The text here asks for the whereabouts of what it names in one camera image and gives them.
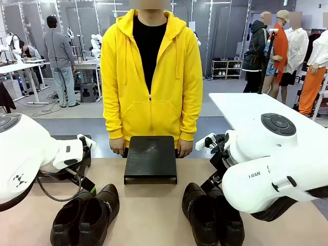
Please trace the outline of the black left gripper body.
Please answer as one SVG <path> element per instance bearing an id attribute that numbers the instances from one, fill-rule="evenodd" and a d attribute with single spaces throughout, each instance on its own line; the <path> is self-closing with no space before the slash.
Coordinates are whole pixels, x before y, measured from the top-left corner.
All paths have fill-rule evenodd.
<path id="1" fill-rule="evenodd" d="M 85 167 L 82 166 L 70 166 L 60 170 L 57 173 L 48 173 L 44 171 L 39 171 L 37 176 L 38 178 L 45 178 L 46 181 L 53 181 L 53 182 L 72 182 L 75 185 L 78 185 L 78 179 L 76 178 L 76 174 L 79 176 L 85 175 Z"/>

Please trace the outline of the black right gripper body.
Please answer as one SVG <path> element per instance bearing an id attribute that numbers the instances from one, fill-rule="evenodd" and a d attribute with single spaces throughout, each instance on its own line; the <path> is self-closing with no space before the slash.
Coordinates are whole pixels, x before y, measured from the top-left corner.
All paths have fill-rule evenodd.
<path id="1" fill-rule="evenodd" d="M 226 142 L 226 136 L 224 134 L 214 135 L 216 146 L 211 150 L 211 154 L 213 154 L 210 159 L 210 163 L 216 169 L 216 179 L 222 180 L 225 172 L 231 166 L 229 163 L 230 156 L 227 150 L 224 150 L 224 144 Z"/>

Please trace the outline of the person's left hand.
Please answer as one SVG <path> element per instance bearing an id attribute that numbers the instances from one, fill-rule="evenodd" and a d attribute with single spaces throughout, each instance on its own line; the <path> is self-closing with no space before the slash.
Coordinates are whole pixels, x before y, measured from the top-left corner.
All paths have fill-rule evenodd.
<path id="1" fill-rule="evenodd" d="M 176 158 L 184 158 L 190 155 L 193 151 L 193 141 L 186 141 L 180 139 L 176 149 Z"/>

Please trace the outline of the person's right hand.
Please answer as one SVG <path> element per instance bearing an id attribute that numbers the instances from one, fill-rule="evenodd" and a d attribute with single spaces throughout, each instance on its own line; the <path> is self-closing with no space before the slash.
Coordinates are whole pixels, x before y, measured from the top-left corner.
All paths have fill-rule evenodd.
<path id="1" fill-rule="evenodd" d="M 126 151 L 126 141 L 123 137 L 109 140 L 110 149 L 117 155 L 124 156 Z"/>

